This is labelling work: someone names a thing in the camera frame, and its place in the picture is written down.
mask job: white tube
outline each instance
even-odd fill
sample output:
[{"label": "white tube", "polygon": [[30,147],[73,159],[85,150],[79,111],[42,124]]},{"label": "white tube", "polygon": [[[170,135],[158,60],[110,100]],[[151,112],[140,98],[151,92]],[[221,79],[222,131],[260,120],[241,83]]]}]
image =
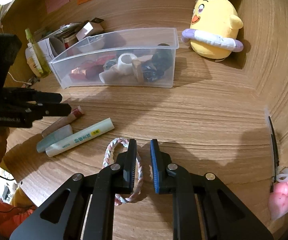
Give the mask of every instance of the white tube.
[{"label": "white tube", "polygon": [[45,152],[49,157],[53,157],[57,154],[65,152],[73,147],[80,145],[86,141],[89,141],[103,133],[106,133],[110,130],[114,129],[114,125],[110,118],[107,118],[101,122],[98,122],[84,130],[81,130],[77,133],[74,133],[67,138],[52,144],[48,148],[46,148]]}]

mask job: cardboard box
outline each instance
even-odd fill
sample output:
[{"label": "cardboard box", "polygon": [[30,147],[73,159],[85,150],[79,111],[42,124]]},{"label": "cardboard box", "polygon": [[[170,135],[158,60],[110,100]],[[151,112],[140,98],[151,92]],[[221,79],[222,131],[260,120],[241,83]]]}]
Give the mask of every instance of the cardboard box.
[{"label": "cardboard box", "polygon": [[88,22],[84,27],[76,34],[79,41],[88,36],[93,36],[102,33],[104,30],[99,23]]}]

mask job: orange fabric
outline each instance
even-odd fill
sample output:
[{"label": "orange fabric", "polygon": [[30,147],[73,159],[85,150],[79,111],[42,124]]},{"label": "orange fabric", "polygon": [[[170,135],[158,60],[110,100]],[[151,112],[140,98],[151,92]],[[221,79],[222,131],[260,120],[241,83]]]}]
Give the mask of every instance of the orange fabric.
[{"label": "orange fabric", "polygon": [[[10,211],[14,206],[4,203],[0,200],[0,211]],[[9,238],[12,232],[17,228],[33,210],[25,208],[14,208],[10,212],[0,212],[0,234]]]}]

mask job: white tape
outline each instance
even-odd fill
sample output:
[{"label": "white tape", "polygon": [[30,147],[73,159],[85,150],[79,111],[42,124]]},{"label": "white tape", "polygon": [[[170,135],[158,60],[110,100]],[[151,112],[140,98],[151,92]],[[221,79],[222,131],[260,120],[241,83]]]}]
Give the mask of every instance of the white tape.
[{"label": "white tape", "polygon": [[118,72],[122,75],[130,75],[133,73],[132,59],[137,57],[132,53],[124,53],[119,56],[117,61]]},{"label": "white tape", "polygon": [[277,180],[278,182],[287,182],[287,181],[288,181],[288,174],[279,173],[279,174],[276,176],[276,180]]}]

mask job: plush toy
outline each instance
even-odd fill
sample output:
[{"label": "plush toy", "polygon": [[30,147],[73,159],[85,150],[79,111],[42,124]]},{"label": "plush toy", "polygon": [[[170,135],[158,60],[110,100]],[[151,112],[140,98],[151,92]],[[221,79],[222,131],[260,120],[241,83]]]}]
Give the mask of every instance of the plush toy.
[{"label": "plush toy", "polygon": [[199,55],[224,59],[243,44],[236,40],[243,27],[234,6],[228,0],[197,0],[190,29],[182,32],[182,41],[190,43]]}]

